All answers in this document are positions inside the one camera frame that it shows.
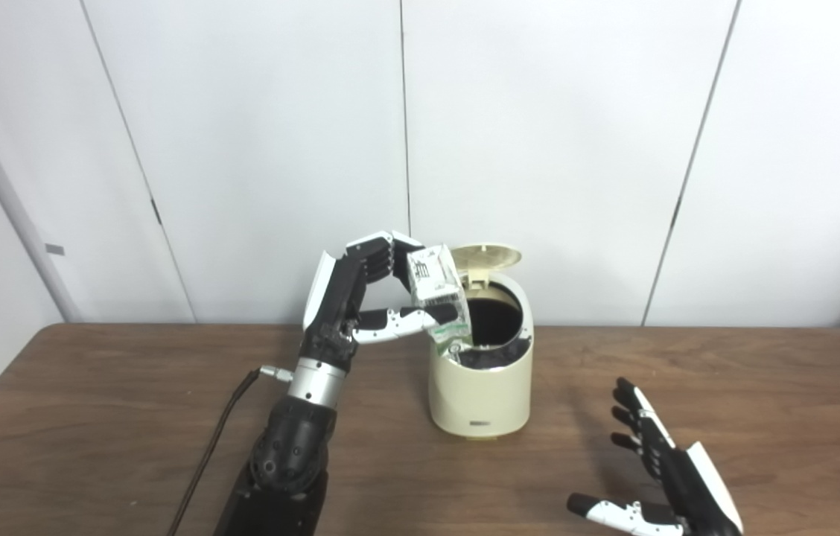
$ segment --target open robotic hand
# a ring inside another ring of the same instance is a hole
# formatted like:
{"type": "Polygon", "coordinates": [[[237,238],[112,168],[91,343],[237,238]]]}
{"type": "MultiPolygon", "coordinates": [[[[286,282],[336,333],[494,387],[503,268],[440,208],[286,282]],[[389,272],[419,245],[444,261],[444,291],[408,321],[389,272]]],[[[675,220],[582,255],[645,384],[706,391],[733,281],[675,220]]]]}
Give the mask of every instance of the open robotic hand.
{"type": "Polygon", "coordinates": [[[662,486],[670,506],[615,503],[581,493],[569,496],[573,513],[635,536],[741,536],[741,519],[715,465],[700,442],[682,450],[638,387],[620,377],[614,392],[621,407],[611,413],[634,435],[611,435],[618,447],[638,454],[645,470],[662,486]]]}
{"type": "Polygon", "coordinates": [[[359,344],[385,342],[451,322],[450,303],[400,311],[361,311],[366,286],[388,275],[409,289],[407,253],[423,249],[394,232],[348,244],[338,259],[327,253],[311,285],[304,339],[293,370],[258,371],[288,383],[267,428],[251,449],[215,530],[216,536],[311,536],[328,485],[328,441],[338,397],[359,344]]]}

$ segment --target trash can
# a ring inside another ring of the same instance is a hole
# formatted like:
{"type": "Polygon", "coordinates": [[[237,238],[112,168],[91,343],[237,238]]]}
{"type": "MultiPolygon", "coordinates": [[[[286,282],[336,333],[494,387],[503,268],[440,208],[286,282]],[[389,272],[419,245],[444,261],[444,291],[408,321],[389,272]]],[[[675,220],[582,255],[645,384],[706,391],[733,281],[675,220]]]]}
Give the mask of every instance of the trash can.
{"type": "Polygon", "coordinates": [[[470,305],[474,348],[451,360],[431,346],[430,414],[450,434],[509,434],[529,420],[535,335],[526,293],[498,271],[522,254],[501,244],[474,244],[451,254],[470,305]]]}

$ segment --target robotic hand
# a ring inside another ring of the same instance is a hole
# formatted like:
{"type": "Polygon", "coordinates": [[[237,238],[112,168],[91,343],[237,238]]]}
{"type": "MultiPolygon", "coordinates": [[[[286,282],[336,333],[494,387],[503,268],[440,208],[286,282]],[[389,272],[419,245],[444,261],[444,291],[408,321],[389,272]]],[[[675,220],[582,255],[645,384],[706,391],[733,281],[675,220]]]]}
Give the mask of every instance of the robotic hand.
{"type": "Polygon", "coordinates": [[[262,374],[290,384],[274,404],[267,428],[251,449],[215,536],[311,536],[328,485],[328,441],[338,397],[359,344],[385,342],[451,322],[450,303],[360,311],[366,285],[388,275],[409,289],[407,253],[423,249],[394,232],[348,244],[338,259],[327,253],[311,285],[304,339],[294,371],[272,366],[262,374]]]}
{"type": "Polygon", "coordinates": [[[686,450],[677,448],[648,399],[624,377],[618,379],[613,394],[622,407],[613,407],[611,413],[634,435],[614,433],[611,440],[641,457],[671,506],[647,502],[619,506],[573,493],[567,508],[635,536],[741,536],[743,527],[731,495],[700,442],[686,450]]]}

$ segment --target robotic finger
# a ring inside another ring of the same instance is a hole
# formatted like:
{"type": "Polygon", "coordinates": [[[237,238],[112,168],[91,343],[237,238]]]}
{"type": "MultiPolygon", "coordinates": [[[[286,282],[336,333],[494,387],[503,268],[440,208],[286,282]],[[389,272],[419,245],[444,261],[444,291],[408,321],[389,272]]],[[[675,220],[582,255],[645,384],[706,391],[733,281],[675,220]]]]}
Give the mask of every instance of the robotic finger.
{"type": "Polygon", "coordinates": [[[589,521],[622,530],[634,536],[682,536],[685,528],[669,506],[633,502],[619,506],[581,493],[569,496],[566,508],[589,521]]]}
{"type": "Polygon", "coordinates": [[[361,311],[361,319],[354,329],[356,342],[372,344],[400,339],[421,331],[453,322],[458,312],[451,303],[440,303],[424,308],[404,307],[399,312],[393,309],[361,311]]]}

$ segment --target wooden table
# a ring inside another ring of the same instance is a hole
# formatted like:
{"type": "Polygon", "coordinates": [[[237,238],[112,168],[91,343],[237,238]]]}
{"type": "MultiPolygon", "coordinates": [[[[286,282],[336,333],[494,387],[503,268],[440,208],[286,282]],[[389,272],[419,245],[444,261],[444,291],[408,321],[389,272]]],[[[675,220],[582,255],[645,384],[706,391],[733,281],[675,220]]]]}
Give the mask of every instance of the wooden table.
{"type": "MultiPolygon", "coordinates": [[[[244,373],[292,366],[295,327],[56,325],[0,377],[0,534],[158,535],[244,373]]],[[[571,491],[661,501],[608,440],[611,387],[641,386],[702,440],[745,533],[840,534],[840,330],[540,328],[532,418],[498,441],[437,430],[422,338],[363,347],[331,441],[318,536],[618,534],[571,491]]],[[[283,384],[232,413],[180,534],[210,534],[283,384]]]]}

